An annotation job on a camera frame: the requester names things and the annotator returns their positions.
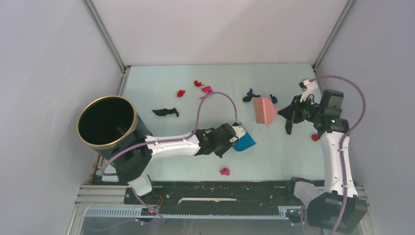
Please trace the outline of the long black paper scrap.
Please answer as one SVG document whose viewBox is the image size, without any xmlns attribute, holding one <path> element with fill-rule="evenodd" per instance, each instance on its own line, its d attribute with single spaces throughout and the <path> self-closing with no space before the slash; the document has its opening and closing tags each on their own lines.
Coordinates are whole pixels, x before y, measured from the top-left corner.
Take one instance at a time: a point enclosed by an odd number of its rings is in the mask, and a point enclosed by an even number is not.
<svg viewBox="0 0 415 235">
<path fill-rule="evenodd" d="M 286 134 L 287 135 L 291 135 L 292 134 L 292 128 L 293 128 L 293 124 L 291 121 L 287 120 L 285 123 L 285 130 L 286 130 Z"/>
</svg>

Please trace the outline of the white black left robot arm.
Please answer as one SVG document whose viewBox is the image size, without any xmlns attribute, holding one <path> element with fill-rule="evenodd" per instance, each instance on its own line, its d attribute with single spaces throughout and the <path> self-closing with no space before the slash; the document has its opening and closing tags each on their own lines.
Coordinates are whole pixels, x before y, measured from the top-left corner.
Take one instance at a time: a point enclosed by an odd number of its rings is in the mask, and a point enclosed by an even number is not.
<svg viewBox="0 0 415 235">
<path fill-rule="evenodd" d="M 220 158 L 241 140 L 247 131 L 238 123 L 222 124 L 217 128 L 197 129 L 189 135 L 169 138 L 147 136 L 146 141 L 133 145 L 120 152 L 121 156 L 132 151 L 132 157 L 119 166 L 118 181 L 127 183 L 136 198 L 143 204 L 154 200 L 151 179 L 144 170 L 152 160 L 176 156 L 199 156 L 214 154 Z"/>
</svg>

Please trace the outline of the blue plastic dustpan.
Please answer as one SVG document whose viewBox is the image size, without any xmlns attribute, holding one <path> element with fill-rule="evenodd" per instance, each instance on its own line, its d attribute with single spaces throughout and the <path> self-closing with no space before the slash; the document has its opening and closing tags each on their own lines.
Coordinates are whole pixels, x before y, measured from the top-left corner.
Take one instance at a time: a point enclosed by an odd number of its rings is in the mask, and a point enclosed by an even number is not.
<svg viewBox="0 0 415 235">
<path fill-rule="evenodd" d="M 241 123 L 234 123 L 233 125 L 242 125 L 242 124 Z M 251 135 L 247 132 L 246 135 L 244 137 L 242 137 L 238 142 L 233 144 L 232 147 L 234 148 L 235 151 L 242 152 L 242 151 L 245 151 L 248 148 L 254 146 L 255 144 L 256 144 L 256 142 L 253 140 Z"/>
</svg>

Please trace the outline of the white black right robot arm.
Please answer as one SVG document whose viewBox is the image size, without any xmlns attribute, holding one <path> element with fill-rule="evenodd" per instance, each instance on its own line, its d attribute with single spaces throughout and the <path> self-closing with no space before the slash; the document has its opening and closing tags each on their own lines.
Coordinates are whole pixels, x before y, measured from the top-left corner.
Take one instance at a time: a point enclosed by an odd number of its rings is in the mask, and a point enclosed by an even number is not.
<svg viewBox="0 0 415 235">
<path fill-rule="evenodd" d="M 291 104 L 278 112 L 284 117 L 286 130 L 293 124 L 308 121 L 317 131 L 323 152 L 324 187 L 294 177 L 294 186 L 285 190 L 285 200 L 292 205 L 300 201 L 306 221 L 312 227 L 350 234 L 368 211 L 368 204 L 358 197 L 349 165 L 349 123 L 341 118 L 344 94 L 325 90 L 319 103 L 311 92 L 294 96 Z"/>
</svg>

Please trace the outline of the pink hand brush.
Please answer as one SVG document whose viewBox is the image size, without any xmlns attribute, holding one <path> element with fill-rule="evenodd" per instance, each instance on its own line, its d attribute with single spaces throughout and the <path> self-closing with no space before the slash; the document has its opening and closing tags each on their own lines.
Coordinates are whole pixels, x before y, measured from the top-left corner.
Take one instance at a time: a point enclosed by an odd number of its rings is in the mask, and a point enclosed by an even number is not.
<svg viewBox="0 0 415 235">
<path fill-rule="evenodd" d="M 275 116 L 279 110 L 274 107 L 274 104 L 269 98 L 253 98 L 255 121 L 258 124 L 269 125 L 273 123 Z"/>
</svg>

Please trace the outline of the pink paper scrap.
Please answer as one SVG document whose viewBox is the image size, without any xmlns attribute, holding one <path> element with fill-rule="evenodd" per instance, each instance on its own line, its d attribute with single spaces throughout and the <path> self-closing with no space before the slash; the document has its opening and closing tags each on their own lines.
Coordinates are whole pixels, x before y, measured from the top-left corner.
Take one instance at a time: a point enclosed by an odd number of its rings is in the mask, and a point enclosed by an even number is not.
<svg viewBox="0 0 415 235">
<path fill-rule="evenodd" d="M 231 174 L 230 170 L 226 167 L 221 169 L 219 172 L 220 172 L 221 175 L 224 175 L 224 176 L 230 176 L 230 174 Z"/>
</svg>

